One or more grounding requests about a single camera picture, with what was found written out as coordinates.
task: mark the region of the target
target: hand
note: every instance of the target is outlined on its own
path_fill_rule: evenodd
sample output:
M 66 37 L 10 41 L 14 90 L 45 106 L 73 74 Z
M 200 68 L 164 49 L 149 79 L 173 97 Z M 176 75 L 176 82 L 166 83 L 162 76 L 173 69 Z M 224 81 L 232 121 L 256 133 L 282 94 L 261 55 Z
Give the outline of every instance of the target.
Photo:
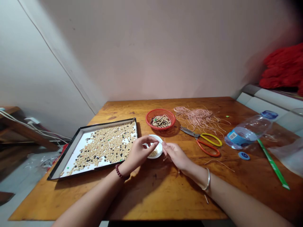
M 177 168 L 186 171 L 190 165 L 194 164 L 184 153 L 184 151 L 176 143 L 162 142 L 163 152 L 165 156 L 170 156 Z
M 144 143 L 147 143 L 149 148 L 146 148 L 146 146 L 143 145 Z M 145 162 L 146 158 L 156 149 L 158 144 L 159 141 L 151 136 L 143 136 L 136 139 L 130 149 L 127 159 L 119 166 L 119 172 L 123 176 L 128 176 Z

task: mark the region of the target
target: scissor blade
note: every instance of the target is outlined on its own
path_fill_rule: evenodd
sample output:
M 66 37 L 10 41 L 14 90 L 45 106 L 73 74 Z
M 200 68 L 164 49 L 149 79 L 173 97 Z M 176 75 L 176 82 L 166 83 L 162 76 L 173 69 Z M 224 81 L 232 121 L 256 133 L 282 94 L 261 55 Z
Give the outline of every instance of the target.
M 190 131 L 189 129 L 187 128 L 184 128 L 184 127 L 180 127 L 180 129 L 185 132 L 186 134 L 188 135 L 191 135 L 193 137 L 199 137 L 199 134 L 196 134 L 196 133 L 193 133 L 192 131 Z

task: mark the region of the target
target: bottle label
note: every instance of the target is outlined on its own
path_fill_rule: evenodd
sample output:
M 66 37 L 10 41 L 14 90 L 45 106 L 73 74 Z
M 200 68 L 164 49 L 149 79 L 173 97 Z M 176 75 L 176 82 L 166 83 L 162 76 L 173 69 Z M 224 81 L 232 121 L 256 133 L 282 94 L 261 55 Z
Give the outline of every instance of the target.
M 254 142 L 254 141 L 242 138 L 235 132 L 235 130 L 232 130 L 229 134 L 227 134 L 227 137 L 231 140 L 231 142 L 233 142 L 234 144 L 241 146 L 241 147 L 247 147 L 248 145 L 250 145 L 251 143 Z

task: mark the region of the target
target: silver bangle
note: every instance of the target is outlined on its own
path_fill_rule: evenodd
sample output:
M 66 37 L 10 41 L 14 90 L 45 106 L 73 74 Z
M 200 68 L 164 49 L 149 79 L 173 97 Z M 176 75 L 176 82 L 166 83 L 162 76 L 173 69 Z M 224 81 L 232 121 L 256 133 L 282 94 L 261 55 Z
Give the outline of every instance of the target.
M 211 183 L 211 173 L 209 172 L 208 168 L 207 168 L 207 171 L 208 171 L 208 183 L 207 183 L 206 187 L 202 189 L 203 191 L 206 191 L 209 188 L 209 184 Z

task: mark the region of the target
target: red plastic basket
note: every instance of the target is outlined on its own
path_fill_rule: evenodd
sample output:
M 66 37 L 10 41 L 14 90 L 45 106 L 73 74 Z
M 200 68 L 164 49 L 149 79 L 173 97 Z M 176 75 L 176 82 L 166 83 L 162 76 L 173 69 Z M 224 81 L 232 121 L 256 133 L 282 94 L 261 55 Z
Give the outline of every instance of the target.
M 151 120 L 153 117 L 156 117 L 156 116 L 161 116 L 161 115 L 164 115 L 166 114 L 168 116 L 168 118 L 170 119 L 171 121 L 171 125 L 170 126 L 167 126 L 165 128 L 158 128 L 158 127 L 155 127 L 153 125 L 150 124 Z M 147 113 L 146 117 L 145 117 L 145 120 L 146 120 L 146 123 L 151 127 L 153 128 L 154 130 L 158 130 L 158 131 L 163 131 L 163 130 L 167 130 L 171 127 L 174 126 L 175 122 L 176 122 L 176 117 L 173 115 L 172 112 L 166 110 L 166 109 L 154 109 L 150 112 Z

